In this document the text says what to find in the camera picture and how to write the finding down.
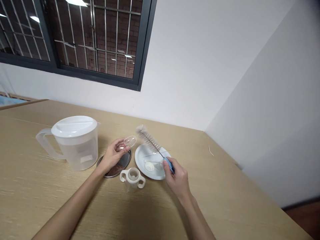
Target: white bottle handle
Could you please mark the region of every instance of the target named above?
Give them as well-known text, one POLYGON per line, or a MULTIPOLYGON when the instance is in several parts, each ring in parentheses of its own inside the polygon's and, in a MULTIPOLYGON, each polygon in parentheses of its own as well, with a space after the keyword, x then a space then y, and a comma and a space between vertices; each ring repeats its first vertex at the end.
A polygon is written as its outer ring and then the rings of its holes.
POLYGON ((140 182, 140 181, 143 181, 143 183, 142 183, 142 184, 139 183, 139 184, 138 184, 138 188, 143 188, 144 185, 146 185, 146 179, 140 175, 140 177, 139 177, 139 182, 140 182))
POLYGON ((126 176, 127 178, 127 173, 128 173, 128 170, 122 170, 121 173, 120 173, 120 181, 121 182, 125 182, 126 179, 122 176, 123 174, 126 176))
POLYGON ((49 143, 48 139, 45 137, 46 135, 52 135, 51 129, 46 128, 42 129, 40 132, 38 132, 36 139, 40 143, 40 145, 47 151, 47 153, 50 155, 50 157, 63 160, 66 159, 63 155, 57 153, 52 145, 49 143))

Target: white plate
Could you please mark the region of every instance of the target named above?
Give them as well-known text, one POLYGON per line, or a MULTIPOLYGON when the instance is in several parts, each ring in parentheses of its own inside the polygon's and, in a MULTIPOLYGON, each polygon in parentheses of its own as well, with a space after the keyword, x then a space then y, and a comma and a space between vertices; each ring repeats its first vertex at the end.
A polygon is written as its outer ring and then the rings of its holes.
MULTIPOLYGON (((169 152, 167 152, 167 150, 165 150, 163 147, 160 149, 160 152, 164 157, 171 157, 169 152)), ((164 173, 163 168, 161 168, 161 170, 154 168, 154 170, 151 172, 146 170, 146 162, 162 163, 163 159, 159 153, 153 154, 153 152, 151 152, 145 144, 142 144, 137 148, 134 154, 134 159, 140 171, 147 177, 152 178, 154 180, 162 180, 166 178, 166 174, 164 173)))

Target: hand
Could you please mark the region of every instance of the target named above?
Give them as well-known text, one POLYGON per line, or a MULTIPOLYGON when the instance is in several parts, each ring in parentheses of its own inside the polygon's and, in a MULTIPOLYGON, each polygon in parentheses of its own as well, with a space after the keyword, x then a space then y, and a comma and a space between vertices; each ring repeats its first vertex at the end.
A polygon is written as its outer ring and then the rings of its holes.
POLYGON ((172 163, 175 169, 175 174, 172 174, 167 161, 163 160, 162 164, 166 174, 167 184, 177 198, 180 201, 183 201, 191 196, 188 182, 188 172, 177 162, 176 159, 170 157, 167 157, 167 159, 172 163))
POLYGON ((119 138, 111 143, 104 156, 98 165, 97 169, 100 169, 104 174, 110 171, 110 169, 119 162, 120 158, 130 150, 130 147, 126 147, 123 140, 125 138, 119 138))

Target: pitcher lid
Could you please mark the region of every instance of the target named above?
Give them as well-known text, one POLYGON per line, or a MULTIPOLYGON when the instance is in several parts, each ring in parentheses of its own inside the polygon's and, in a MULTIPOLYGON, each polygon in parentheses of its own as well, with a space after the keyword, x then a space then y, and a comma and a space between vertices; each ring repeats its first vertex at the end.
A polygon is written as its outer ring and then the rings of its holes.
POLYGON ((57 122, 53 125, 51 132, 57 137, 79 137, 93 131, 97 125, 97 121, 91 117, 73 116, 57 122))

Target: window bar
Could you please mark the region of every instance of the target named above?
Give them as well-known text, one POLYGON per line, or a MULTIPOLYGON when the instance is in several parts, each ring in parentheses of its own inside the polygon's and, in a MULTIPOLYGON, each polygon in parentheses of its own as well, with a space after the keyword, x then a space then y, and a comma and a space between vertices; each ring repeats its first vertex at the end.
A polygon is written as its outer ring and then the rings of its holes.
MULTIPOLYGON (((83 45, 79 45, 79 44, 78 44, 78 46, 80 46, 80 47, 86 47, 86 48, 89 48, 89 49, 93 50, 92 47, 83 46, 83 45)), ((128 55, 128 56, 131 56, 131 57, 136 57, 135 55, 131 55, 131 54, 116 53, 116 52, 114 52, 114 51, 104 50, 104 49, 100 49, 100 48, 96 48, 96 49, 97 49, 97 51, 103 51, 103 52, 109 52, 109 53, 118 54, 118 55, 128 55)))
POLYGON ((8 42, 8 44, 9 44, 9 46, 10 46, 10 48, 11 48, 12 54, 15 54, 15 52, 13 51, 13 48, 12 48, 12 46, 11 46, 11 43, 10 43, 10 41, 9 41, 8 35, 7 35, 7 33, 4 31, 4 27, 3 27, 3 25, 2 25, 1 20, 0 20, 0 26, 1 26, 1 29, 2 29, 2 31, 3 31, 3 34, 5 35, 5 37, 6 37, 6 39, 7 39, 7 42, 8 42))
MULTIPOLYGON (((84 41, 84 30, 83 30, 83 19, 82 19, 82 10, 81 10, 81 6, 79 6, 80 8, 80 16, 81 16, 81 26, 82 26, 82 36, 83 36, 83 45, 86 45, 86 42, 84 41)), ((86 58, 86 66, 87 66, 87 70, 88 70, 88 61, 87 61, 87 49, 84 48, 84 55, 86 58)))
POLYGON ((11 32, 11 31, 3 31, 3 32, 4 32, 4 33, 5 33, 5 32, 9 32, 9 33, 18 34, 18 35, 21 35, 21 36, 27 36, 27 37, 34 37, 34 38, 43 39, 42 37, 33 36, 33 35, 30 35, 30 34, 25 34, 25 33, 11 32))
MULTIPOLYGON (((104 10, 104 34, 105 34, 105 49, 107 50, 107 10, 104 10)), ((106 57, 106 73, 107 73, 107 52, 105 52, 106 57)))
POLYGON ((127 10, 122 10, 122 9, 116 9, 116 8, 110 8, 110 7, 103 7, 103 6, 99 6, 99 5, 94 5, 95 8, 101 8, 101 9, 106 9, 106 10, 111 10, 111 11, 116 11, 116 12, 123 12, 123 13, 131 13, 134 15, 141 15, 141 13, 137 13, 137 12, 131 12, 131 11, 127 11, 127 10))
MULTIPOLYGON (((34 12, 36 13, 36 17, 38 17, 38 13, 37 13, 37 10, 36 10, 36 6, 34 5, 34 0, 32 0, 32 4, 33 4, 34 12)), ((40 28, 40 32, 41 32, 41 36, 42 36, 42 39, 43 39, 44 46, 46 47, 47 56, 48 56, 48 59, 49 59, 49 61, 50 61, 50 56, 49 56, 49 52, 48 52, 48 49, 47 49, 47 44, 46 44, 46 42, 44 41, 44 36, 43 36, 42 28, 41 28, 40 23, 38 23, 38 24, 39 24, 39 28, 40 28)))
POLYGON ((2 44, 1 38, 0 38, 0 44, 1 44, 2 49, 4 50, 4 52, 6 53, 7 51, 6 51, 6 49, 4 48, 4 46, 3 46, 3 44, 2 44))
MULTIPOLYGON (((2 8, 3 8, 3 10, 4 10, 4 13, 6 14, 6 16, 8 16, 7 10, 6 10, 6 8, 4 7, 2 0, 0 0, 0 1, 1 1, 1 5, 2 5, 2 8)), ((11 25, 11 21, 10 21, 9 18, 8 18, 8 22, 9 22, 9 25, 10 25, 10 28, 11 28, 12 32, 14 32, 13 27, 12 27, 12 25, 11 25)), ((16 41, 17 41, 17 44, 18 44, 20 53, 21 53, 21 55, 23 56, 23 52, 22 52, 22 50, 21 50, 21 47, 20 47, 20 44, 19 44, 19 42, 18 42, 17 36, 16 36, 15 34, 13 34, 13 35, 14 35, 14 38, 16 39, 16 41)))
MULTIPOLYGON (((117 9, 119 9, 119 0, 117 0, 117 9)), ((118 62, 118 58, 117 58, 117 52, 118 52, 118 15, 119 15, 119 12, 117 11, 117 30, 116 30, 116 68, 115 68, 115 75, 117 75, 117 62, 118 62)))
POLYGON ((59 41, 59 40, 54 40, 55 42, 60 42, 60 43, 63 43, 63 44, 65 44, 65 45, 67 45, 67 46, 69 46, 69 47, 72 47, 72 48, 76 48, 75 46, 72 46, 71 44, 69 44, 69 43, 67 43, 67 42, 64 42, 64 41, 59 41))
MULTIPOLYGON (((62 41, 64 42, 64 36, 63 36, 63 30, 62 30, 62 25, 61 25, 61 20, 60 20, 60 14, 59 14, 59 9, 58 9, 58 4, 57 4, 57 0, 54 0, 56 3, 56 7, 57 7, 57 14, 58 14, 58 20, 59 20, 59 25, 60 25, 60 30, 61 30, 61 37, 62 37, 62 41)), ((68 59, 68 54, 67 54, 67 48, 66 45, 64 44, 64 51, 66 53, 66 60, 67 60, 67 65, 69 65, 69 59, 68 59)))
MULTIPOLYGON (((30 21, 29 21, 29 18, 28 18, 28 14, 27 14, 26 8, 25 8, 24 3, 23 3, 23 0, 21 0, 21 3, 22 3, 22 7, 23 7, 23 10, 24 10, 24 13, 26 14, 26 18, 27 18, 27 21, 28 21, 28 24, 29 24, 29 27, 30 27, 30 30, 31 30, 31 34, 32 34, 32 36, 33 36, 33 30, 32 30, 32 27, 31 27, 31 24, 30 24, 30 21)), ((42 59, 41 59, 40 52, 39 52, 38 44, 37 44, 37 42, 36 42, 36 39, 33 38, 33 41, 34 41, 34 44, 36 45, 36 49, 37 49, 39 58, 40 58, 40 60, 42 60, 42 59)))
MULTIPOLYGON (((18 24, 19 24, 19 26, 20 26, 21 32, 24 33, 24 31, 23 31, 23 29, 22 29, 22 26, 21 26, 21 23, 20 23, 20 19, 19 19, 19 17, 18 17, 17 11, 16 11, 16 7, 14 6, 12 0, 11 0, 11 4, 12 4, 12 7, 13 7, 14 14, 15 14, 16 17, 17 17, 18 24)), ((27 39, 26 39, 26 36, 23 36, 23 38, 24 38, 24 41, 26 42, 26 45, 27 45, 27 48, 28 48, 30 57, 33 58, 32 54, 31 54, 31 51, 30 51, 30 48, 29 48, 29 44, 28 44, 27 39)))
MULTIPOLYGON (((130 12, 131 12, 131 7, 132 7, 132 0, 130 0, 130 12)), ((131 13, 129 14, 129 26, 128 26, 128 39, 127 39, 127 54, 128 54, 128 46, 129 46, 129 32, 130 32, 130 20, 131 20, 131 13)), ((127 62, 128 62, 128 57, 126 57, 126 67, 124 70, 124 77, 127 75, 127 62)))
MULTIPOLYGON (((72 21, 71 21, 70 7, 69 7, 69 3, 67 3, 67 4, 68 4, 68 11, 69 11, 70 25, 71 25, 72 41, 73 41, 73 44, 76 45, 76 43, 74 42, 74 35, 73 35, 73 27, 72 27, 72 21)), ((77 67, 79 67, 76 47, 74 47, 74 54, 76 55, 77 67)))
POLYGON ((91 29, 92 29, 92 46, 93 46, 93 55, 94 55, 94 68, 98 72, 98 58, 97 58, 97 51, 96 51, 96 20, 94 17, 94 6, 93 0, 90 0, 90 8, 91 8, 91 29))

